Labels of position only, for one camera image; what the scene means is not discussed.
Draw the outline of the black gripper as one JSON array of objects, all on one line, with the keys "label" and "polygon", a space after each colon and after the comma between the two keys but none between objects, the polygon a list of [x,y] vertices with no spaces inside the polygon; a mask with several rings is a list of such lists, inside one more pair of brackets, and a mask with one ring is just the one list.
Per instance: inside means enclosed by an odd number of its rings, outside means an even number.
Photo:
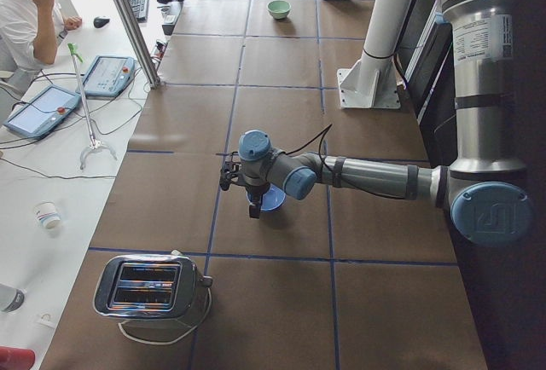
[{"label": "black gripper", "polygon": [[242,167],[237,152],[231,152],[226,157],[226,168],[220,172],[219,186],[223,191],[228,191],[230,185],[244,187],[250,195],[248,214],[250,218],[260,218],[260,206],[266,193],[266,183],[259,177],[247,175]]}]

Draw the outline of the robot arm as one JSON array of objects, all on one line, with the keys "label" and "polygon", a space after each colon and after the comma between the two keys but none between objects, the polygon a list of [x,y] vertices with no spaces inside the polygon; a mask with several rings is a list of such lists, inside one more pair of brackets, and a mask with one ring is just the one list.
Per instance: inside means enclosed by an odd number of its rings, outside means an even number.
[{"label": "robot arm", "polygon": [[351,188],[388,199],[429,199],[449,211],[474,244],[504,246],[531,231],[525,165],[515,156],[513,12],[518,0],[440,0],[452,28],[457,156],[423,169],[273,147],[262,130],[245,132],[227,154],[219,185],[246,189],[249,215],[277,187],[303,199],[314,185]]}]

